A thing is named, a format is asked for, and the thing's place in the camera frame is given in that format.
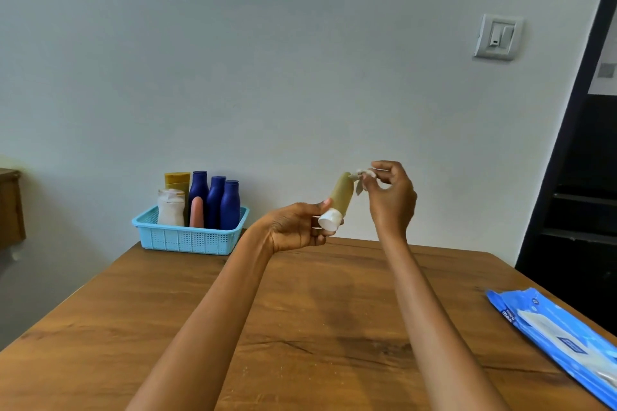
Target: person's right hand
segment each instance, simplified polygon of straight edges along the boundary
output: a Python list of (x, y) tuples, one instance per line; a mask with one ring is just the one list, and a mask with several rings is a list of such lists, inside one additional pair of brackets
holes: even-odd
[(418, 197), (413, 191), (412, 181), (397, 161), (373, 161), (371, 166), (380, 181), (391, 184), (389, 188), (381, 188), (377, 180), (367, 174), (362, 179), (368, 191), (377, 233), (380, 236), (390, 234), (405, 238)]

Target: wooden table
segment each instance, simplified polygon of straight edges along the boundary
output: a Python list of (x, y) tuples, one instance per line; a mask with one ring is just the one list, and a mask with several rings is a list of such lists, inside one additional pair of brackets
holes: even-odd
[[(604, 409), (484, 294), (533, 282), (490, 254), (413, 249), (513, 409)], [(122, 409), (224, 263), (133, 247), (0, 353), (0, 409)], [(274, 256), (217, 409), (428, 409), (378, 243)]]

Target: wet wipes pack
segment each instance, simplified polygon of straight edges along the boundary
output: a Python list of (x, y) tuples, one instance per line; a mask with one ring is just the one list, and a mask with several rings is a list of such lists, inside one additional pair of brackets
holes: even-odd
[(486, 295), (507, 321), (617, 410), (617, 347), (533, 288)]

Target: white bottle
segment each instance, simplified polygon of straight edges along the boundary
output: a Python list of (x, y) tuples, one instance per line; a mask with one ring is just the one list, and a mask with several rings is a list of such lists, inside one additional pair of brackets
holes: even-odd
[(165, 226), (184, 226), (184, 192), (174, 188), (158, 191), (158, 221)]

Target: light blue plastic basket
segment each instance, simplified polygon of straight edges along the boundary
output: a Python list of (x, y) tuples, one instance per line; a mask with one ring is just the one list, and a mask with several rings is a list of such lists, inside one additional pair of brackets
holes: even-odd
[(242, 226), (248, 215), (249, 209), (246, 206), (240, 207), (240, 223), (231, 231), (165, 226), (156, 223), (158, 206), (155, 205), (134, 218), (133, 226), (139, 229), (139, 238), (144, 249), (229, 255), (240, 239)]

